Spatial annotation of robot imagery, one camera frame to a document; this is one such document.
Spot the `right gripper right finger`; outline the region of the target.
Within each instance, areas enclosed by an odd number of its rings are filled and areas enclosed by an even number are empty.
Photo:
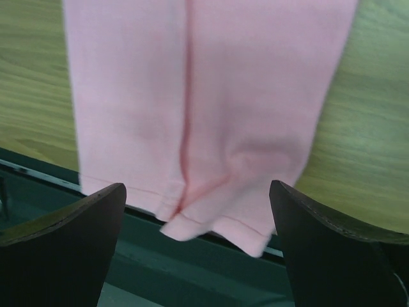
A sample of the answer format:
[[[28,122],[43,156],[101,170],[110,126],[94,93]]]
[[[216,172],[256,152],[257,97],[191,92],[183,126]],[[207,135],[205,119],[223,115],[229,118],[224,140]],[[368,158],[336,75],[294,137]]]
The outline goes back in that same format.
[[[295,306],[408,306],[408,235],[274,180],[270,204]]]

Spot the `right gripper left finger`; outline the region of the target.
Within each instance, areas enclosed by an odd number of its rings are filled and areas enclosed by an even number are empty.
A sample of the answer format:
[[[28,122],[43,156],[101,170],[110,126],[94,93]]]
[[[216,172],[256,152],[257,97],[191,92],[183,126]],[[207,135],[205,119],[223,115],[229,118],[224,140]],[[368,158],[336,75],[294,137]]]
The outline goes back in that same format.
[[[126,198],[112,184],[1,231],[1,306],[96,306]]]

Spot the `pink t shirt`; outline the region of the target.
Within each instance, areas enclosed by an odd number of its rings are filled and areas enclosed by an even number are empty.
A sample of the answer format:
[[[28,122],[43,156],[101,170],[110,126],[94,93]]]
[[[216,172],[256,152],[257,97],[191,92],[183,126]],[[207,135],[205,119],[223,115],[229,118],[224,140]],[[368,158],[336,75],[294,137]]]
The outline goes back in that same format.
[[[259,257],[311,152],[356,1],[64,1],[79,183]]]

